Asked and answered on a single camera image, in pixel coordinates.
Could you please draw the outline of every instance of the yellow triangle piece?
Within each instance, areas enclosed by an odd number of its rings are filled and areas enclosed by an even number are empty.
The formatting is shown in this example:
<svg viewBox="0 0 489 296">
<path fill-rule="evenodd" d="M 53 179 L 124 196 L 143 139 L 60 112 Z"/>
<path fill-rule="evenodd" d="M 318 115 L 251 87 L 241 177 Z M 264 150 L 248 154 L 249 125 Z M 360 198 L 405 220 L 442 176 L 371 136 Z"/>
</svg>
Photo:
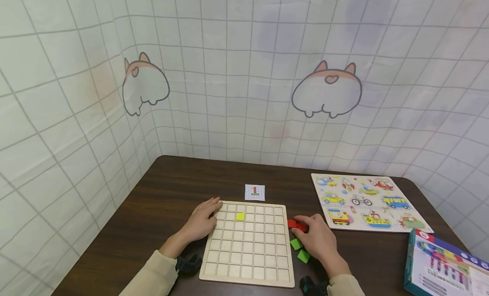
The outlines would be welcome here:
<svg viewBox="0 0 489 296">
<path fill-rule="evenodd" d="M 245 213 L 242 212 L 242 213 L 238 213 L 236 215 L 236 221 L 244 221 L 245 220 Z"/>
</svg>

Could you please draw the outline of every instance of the wooden grid board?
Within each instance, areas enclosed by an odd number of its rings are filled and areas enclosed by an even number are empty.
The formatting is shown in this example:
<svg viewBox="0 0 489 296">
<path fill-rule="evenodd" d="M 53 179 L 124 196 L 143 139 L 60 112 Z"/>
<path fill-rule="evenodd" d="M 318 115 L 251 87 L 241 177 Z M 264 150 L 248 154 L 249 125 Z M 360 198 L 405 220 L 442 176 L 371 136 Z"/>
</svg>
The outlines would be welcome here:
<svg viewBox="0 0 489 296">
<path fill-rule="evenodd" d="M 236 215 L 244 212 L 244 221 Z M 199 278 L 293 288 L 284 205 L 223 201 L 205 246 Z"/>
</svg>

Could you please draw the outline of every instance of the heart mark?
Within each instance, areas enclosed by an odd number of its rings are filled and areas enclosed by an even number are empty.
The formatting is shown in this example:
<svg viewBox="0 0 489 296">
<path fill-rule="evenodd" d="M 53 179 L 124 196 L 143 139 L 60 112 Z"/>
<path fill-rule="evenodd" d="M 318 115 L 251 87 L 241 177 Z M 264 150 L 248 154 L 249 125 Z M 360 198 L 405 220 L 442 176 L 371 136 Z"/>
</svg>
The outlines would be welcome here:
<svg viewBox="0 0 489 296">
<path fill-rule="evenodd" d="M 134 67 L 134 69 L 132 69 L 132 76 L 133 77 L 137 77 L 138 76 L 138 73 L 139 73 L 139 67 Z"/>
<path fill-rule="evenodd" d="M 333 83 L 336 83 L 336 81 L 338 81 L 338 79 L 339 79 L 338 75 L 326 75 L 326 77 L 324 78 L 324 81 L 327 84 L 333 84 Z"/>
</svg>

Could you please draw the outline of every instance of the toy box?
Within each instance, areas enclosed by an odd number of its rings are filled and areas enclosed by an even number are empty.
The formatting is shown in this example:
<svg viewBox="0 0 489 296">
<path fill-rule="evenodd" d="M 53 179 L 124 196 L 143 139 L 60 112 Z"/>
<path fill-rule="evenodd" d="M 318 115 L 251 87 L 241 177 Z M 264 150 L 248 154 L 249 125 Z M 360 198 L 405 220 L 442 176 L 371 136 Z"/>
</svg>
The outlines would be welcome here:
<svg viewBox="0 0 489 296">
<path fill-rule="evenodd" d="M 404 288 L 415 296 L 489 296 L 489 263 L 413 229 Z"/>
</svg>

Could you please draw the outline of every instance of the left hand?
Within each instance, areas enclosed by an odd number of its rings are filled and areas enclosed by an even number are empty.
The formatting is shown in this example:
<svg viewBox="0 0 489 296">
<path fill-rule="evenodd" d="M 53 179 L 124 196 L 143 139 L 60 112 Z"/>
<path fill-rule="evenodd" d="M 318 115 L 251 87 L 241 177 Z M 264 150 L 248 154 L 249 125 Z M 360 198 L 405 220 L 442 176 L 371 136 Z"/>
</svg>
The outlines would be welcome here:
<svg viewBox="0 0 489 296">
<path fill-rule="evenodd" d="M 200 203 L 186 224 L 163 244 L 160 248 L 161 254 L 176 259 L 190 242 L 200 240 L 208 235 L 217 221 L 215 216 L 211 218 L 209 216 L 221 207 L 222 202 L 219 202 L 219 197 Z"/>
</svg>

